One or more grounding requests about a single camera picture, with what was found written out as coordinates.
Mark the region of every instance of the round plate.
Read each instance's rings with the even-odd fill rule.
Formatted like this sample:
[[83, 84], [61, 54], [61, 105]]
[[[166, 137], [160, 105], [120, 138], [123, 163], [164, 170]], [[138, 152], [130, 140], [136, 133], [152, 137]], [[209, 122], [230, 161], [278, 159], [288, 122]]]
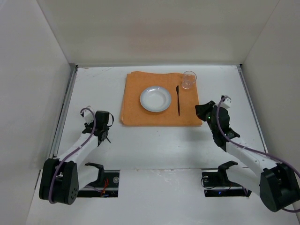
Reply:
[[153, 86], [145, 89], [140, 96], [141, 105], [150, 112], [161, 112], [171, 104], [171, 95], [163, 87]]

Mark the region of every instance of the folded cloth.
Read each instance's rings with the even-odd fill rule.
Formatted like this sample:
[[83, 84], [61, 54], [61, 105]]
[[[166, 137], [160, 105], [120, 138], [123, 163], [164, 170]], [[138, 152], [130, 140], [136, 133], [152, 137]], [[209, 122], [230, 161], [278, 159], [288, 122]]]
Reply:
[[[120, 120], [127, 126], [199, 126], [195, 105], [199, 104], [197, 85], [191, 89], [181, 86], [183, 74], [152, 74], [132, 72], [127, 74]], [[177, 108], [176, 87], [179, 86], [180, 116]], [[149, 112], [140, 103], [141, 93], [148, 87], [161, 86], [171, 94], [170, 106], [162, 112]]]

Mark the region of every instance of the knife blade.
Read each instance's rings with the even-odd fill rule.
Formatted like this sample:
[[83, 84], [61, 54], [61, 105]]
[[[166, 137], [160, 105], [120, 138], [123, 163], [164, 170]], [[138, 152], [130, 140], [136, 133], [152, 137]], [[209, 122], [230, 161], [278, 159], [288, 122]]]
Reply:
[[180, 103], [179, 103], [179, 86], [176, 87], [177, 92], [177, 107], [178, 107], [178, 115], [180, 116]]

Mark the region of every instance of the clear drinking glass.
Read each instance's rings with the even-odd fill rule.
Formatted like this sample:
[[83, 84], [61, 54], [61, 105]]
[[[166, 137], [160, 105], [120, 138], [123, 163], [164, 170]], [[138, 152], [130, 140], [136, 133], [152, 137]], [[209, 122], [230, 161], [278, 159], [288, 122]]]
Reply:
[[182, 87], [184, 89], [190, 89], [197, 80], [197, 75], [193, 71], [186, 71], [183, 73]]

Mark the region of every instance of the screw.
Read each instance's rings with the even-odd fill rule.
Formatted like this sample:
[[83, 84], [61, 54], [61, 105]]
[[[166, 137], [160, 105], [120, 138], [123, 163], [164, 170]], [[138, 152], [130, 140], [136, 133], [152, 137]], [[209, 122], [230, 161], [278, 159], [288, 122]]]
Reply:
[[119, 182], [119, 178], [118, 177], [114, 177], [112, 180], [115, 184], [117, 184]]

